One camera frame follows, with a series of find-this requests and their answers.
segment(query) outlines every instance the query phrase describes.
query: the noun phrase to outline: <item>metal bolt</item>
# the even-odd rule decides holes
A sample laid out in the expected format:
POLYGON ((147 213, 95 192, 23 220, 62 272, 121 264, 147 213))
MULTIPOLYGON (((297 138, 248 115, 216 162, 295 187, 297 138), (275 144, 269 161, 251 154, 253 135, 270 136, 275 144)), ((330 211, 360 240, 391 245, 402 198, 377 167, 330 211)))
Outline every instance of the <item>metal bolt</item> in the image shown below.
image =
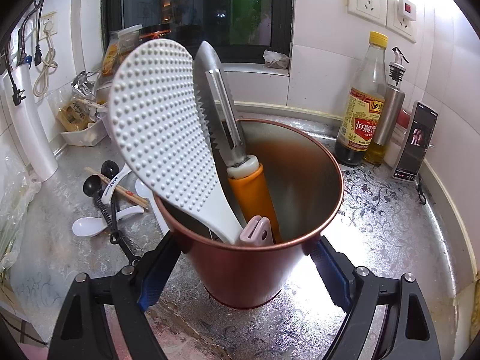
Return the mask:
POLYGON ((409 283, 413 283, 413 282, 415 281, 415 276, 414 276, 413 274, 411 274, 410 272, 404 274, 403 277, 404 277, 405 280, 408 281, 409 283))
POLYGON ((126 265, 121 269, 121 272, 124 275, 131 275, 132 273, 134 273, 134 270, 135 270, 135 267, 133 267, 131 265, 126 265))
POLYGON ((357 268, 357 273, 360 275, 360 276, 368 276, 368 273, 370 271, 368 270, 368 268, 364 267, 364 266, 359 266, 357 268))
POLYGON ((81 273, 81 274, 78 274, 78 275, 75 276, 75 281, 77 283, 82 283, 85 280, 87 280, 87 274, 81 273))

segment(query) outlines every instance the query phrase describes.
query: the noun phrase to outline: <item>white rice paddle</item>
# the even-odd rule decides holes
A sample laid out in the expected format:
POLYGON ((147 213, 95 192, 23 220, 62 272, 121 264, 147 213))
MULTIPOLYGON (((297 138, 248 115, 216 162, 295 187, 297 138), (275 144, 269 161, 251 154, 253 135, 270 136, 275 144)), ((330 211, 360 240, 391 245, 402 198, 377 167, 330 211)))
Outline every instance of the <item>white rice paddle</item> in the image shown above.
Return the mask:
POLYGON ((242 226, 232 212, 198 116, 193 59, 173 40, 132 51, 112 83, 114 139, 132 171, 154 193, 229 244, 242 226))

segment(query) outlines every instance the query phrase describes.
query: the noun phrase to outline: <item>plastic wrap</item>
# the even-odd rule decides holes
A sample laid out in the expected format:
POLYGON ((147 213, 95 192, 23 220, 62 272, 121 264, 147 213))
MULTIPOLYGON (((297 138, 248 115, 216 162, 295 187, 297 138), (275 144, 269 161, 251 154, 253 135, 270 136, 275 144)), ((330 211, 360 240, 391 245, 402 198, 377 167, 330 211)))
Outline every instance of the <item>plastic wrap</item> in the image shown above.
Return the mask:
POLYGON ((25 212, 42 183, 28 175, 22 161, 12 152, 5 157, 5 190, 0 206, 0 274, 17 260, 25 229, 25 212))
POLYGON ((265 50, 263 53, 266 68, 287 69, 290 64, 288 55, 281 54, 275 51, 265 50))

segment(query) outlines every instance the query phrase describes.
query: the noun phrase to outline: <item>power cord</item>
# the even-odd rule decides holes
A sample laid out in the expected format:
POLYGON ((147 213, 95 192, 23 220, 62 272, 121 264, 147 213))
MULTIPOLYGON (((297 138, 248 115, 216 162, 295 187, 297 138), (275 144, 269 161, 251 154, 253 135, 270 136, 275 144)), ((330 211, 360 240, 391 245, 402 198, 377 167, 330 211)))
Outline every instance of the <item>power cord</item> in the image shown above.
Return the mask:
POLYGON ((42 62, 42 52, 40 51, 40 21, 42 20, 42 8, 43 8, 43 2, 44 0, 40 0, 38 3, 40 5, 40 8, 38 9, 38 14, 37 14, 37 45, 35 46, 35 66, 38 66, 40 62, 42 62))
POLYGON ((28 20, 30 17, 32 17, 35 12, 37 12, 43 5, 44 0, 40 0, 40 3, 37 5, 37 2, 34 0, 34 8, 30 11, 30 13, 25 17, 25 19, 22 22, 22 26, 20 27, 20 30, 18 30, 18 37, 19 37, 19 43, 20 43, 20 55, 17 57, 17 66, 22 65, 25 62, 25 58, 27 56, 25 52, 25 27, 27 25, 28 20))
POLYGON ((35 342, 38 342, 39 344, 42 344, 42 345, 45 345, 47 346, 47 343, 46 342, 43 342, 43 341, 40 341, 39 339, 35 338, 35 337, 32 337, 31 335, 23 332, 22 330, 20 330, 18 327, 12 325, 10 322, 7 321, 7 319, 5 318, 5 316, 3 314, 0 314, 0 316, 2 317, 3 321, 8 325, 10 326, 13 330, 16 330, 17 332, 19 332, 20 334, 23 334, 25 337, 28 337, 29 339, 35 341, 35 342))
POLYGON ((49 69, 52 68, 54 72, 55 70, 57 70, 59 66, 58 63, 54 61, 56 52, 53 46, 52 36, 50 35, 50 32, 52 30, 53 30, 53 24, 50 21, 47 24, 45 24, 45 27, 43 28, 43 32, 46 35, 46 42, 49 46, 49 51, 45 55, 45 59, 40 54, 41 61, 43 62, 43 67, 42 67, 42 71, 40 72, 40 75, 38 76, 37 80, 35 81, 35 84, 33 85, 33 94, 36 97, 42 97, 45 93, 47 93, 47 90, 49 89, 49 84, 50 84, 49 69))
POLYGON ((418 175, 417 192, 418 192, 418 200, 420 200, 420 203, 423 204, 423 205, 426 205, 427 204, 427 198, 425 197, 425 194, 423 193, 422 177, 420 175, 418 175))
POLYGON ((20 91, 15 85, 14 78, 11 75, 11 66, 10 66, 10 61, 8 57, 9 49, 10 49, 10 41, 8 40, 7 44, 5 45, 5 54, 3 55, 3 58, 5 59, 5 66, 7 67, 8 77, 10 78, 10 82, 11 82, 11 90, 13 91, 13 96, 11 98, 13 100, 13 104, 15 104, 15 107, 18 107, 22 102, 22 100, 25 98, 25 96, 22 95, 25 89, 22 89, 20 91))

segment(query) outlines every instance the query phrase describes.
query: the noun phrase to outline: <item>bottle label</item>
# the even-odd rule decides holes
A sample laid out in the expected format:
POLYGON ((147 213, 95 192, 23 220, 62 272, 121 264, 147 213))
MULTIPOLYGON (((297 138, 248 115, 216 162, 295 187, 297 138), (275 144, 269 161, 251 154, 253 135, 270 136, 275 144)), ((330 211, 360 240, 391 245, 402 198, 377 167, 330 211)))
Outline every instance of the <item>bottle label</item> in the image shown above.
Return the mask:
POLYGON ((374 136, 382 107, 383 99, 371 97, 352 88, 349 106, 337 139, 356 152, 366 151, 374 136))

